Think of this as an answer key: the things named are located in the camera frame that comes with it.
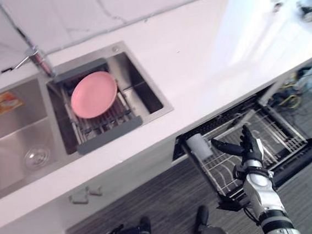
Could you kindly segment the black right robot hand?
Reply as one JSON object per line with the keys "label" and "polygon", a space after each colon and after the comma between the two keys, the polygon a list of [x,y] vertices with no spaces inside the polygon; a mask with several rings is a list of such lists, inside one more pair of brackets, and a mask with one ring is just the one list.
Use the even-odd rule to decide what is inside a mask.
{"label": "black right robot hand", "polygon": [[222,142],[216,139],[211,139],[210,143],[215,149],[225,154],[241,157],[242,163],[249,160],[262,163],[264,156],[262,142],[252,135],[250,129],[246,125],[242,126],[242,135],[240,136],[239,145]]}

